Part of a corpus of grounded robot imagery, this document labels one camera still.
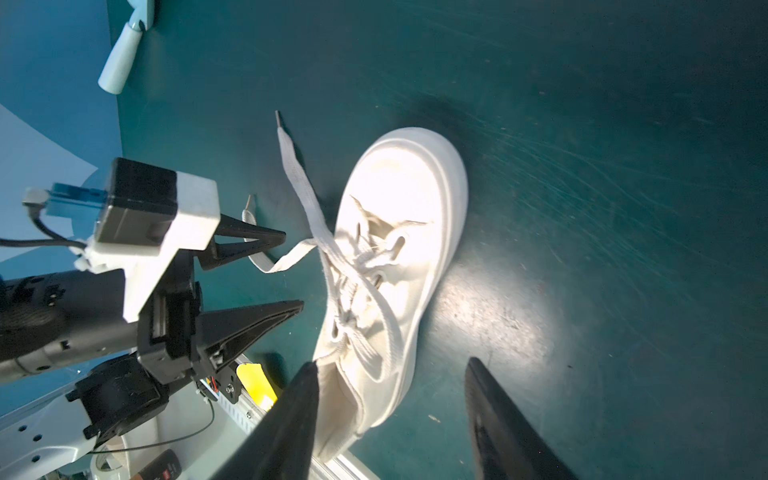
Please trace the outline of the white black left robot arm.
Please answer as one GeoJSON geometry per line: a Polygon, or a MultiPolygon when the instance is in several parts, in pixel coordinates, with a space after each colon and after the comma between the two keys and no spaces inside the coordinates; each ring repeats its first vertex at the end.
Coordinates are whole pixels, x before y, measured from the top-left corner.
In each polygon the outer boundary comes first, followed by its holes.
{"type": "Polygon", "coordinates": [[[160,271],[135,322],[121,272],[72,270],[1,286],[1,380],[11,383],[86,361],[82,379],[1,421],[1,475],[37,479],[94,453],[159,415],[188,384],[236,402],[236,359],[297,315],[299,300],[205,311],[196,267],[211,270],[276,247],[281,231],[224,217],[201,251],[160,271]]]}

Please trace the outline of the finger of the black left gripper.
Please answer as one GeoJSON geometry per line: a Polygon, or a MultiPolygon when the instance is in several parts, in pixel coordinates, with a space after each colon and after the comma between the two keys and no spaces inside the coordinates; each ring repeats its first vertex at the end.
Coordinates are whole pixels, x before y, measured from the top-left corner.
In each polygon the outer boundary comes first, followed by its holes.
{"type": "Polygon", "coordinates": [[[201,313],[195,320],[195,376],[217,376],[261,337],[303,309],[303,301],[290,300],[201,313]]]}
{"type": "Polygon", "coordinates": [[[208,246],[196,257],[203,270],[213,270],[285,242],[286,233],[222,214],[208,246]]]}

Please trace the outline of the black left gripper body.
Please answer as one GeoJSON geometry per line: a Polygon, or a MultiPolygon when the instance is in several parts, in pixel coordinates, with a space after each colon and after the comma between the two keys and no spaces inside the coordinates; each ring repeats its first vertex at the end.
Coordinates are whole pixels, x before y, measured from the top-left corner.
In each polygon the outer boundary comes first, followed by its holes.
{"type": "Polygon", "coordinates": [[[243,334],[238,310],[203,310],[194,255],[171,260],[144,306],[137,331],[137,359],[169,396],[197,381],[236,403],[242,393],[234,362],[243,334]]]}

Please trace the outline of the yellow toy shovel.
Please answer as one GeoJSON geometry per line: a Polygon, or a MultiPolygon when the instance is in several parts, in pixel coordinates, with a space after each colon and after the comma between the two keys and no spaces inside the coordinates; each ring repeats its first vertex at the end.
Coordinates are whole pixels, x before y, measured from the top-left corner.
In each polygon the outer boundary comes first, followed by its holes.
{"type": "Polygon", "coordinates": [[[236,374],[252,401],[262,410],[270,410],[278,393],[263,366],[260,363],[239,364],[236,374]]]}

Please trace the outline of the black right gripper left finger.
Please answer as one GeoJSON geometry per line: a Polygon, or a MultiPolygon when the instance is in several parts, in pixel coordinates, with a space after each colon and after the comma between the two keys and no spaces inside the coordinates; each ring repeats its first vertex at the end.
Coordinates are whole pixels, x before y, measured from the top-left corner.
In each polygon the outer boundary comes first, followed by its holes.
{"type": "Polygon", "coordinates": [[[305,363],[215,479],[307,479],[319,405],[318,368],[305,363]]]}

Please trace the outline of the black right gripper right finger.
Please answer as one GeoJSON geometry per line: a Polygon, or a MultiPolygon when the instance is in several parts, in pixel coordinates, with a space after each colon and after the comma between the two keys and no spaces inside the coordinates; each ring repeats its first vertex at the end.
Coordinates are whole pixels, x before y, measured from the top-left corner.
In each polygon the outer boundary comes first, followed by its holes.
{"type": "Polygon", "coordinates": [[[574,479],[483,362],[469,359],[465,404],[477,479],[574,479]]]}

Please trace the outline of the light blue toy spatula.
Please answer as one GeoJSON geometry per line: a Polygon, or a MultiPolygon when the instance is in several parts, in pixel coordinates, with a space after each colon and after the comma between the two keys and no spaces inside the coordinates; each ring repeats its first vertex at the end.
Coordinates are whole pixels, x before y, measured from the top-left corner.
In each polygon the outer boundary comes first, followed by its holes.
{"type": "Polygon", "coordinates": [[[128,0],[133,12],[125,23],[98,79],[99,87],[112,95],[122,93],[135,61],[139,43],[155,17],[154,0],[128,0]]]}

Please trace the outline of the white canvas sneaker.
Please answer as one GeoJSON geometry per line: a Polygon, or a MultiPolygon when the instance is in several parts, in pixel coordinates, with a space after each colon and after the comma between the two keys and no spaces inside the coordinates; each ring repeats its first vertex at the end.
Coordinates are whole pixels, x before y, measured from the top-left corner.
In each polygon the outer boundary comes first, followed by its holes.
{"type": "MultiPolygon", "coordinates": [[[[358,264],[392,308],[404,340],[398,372],[368,377],[326,314],[314,351],[319,407],[314,454],[329,461],[384,423],[407,394],[414,375],[419,324],[460,240],[468,180],[456,148],[417,127],[392,131],[359,159],[342,194],[331,232],[343,255],[358,264]]],[[[381,315],[364,292],[332,272],[348,318],[384,351],[381,315]]]]}

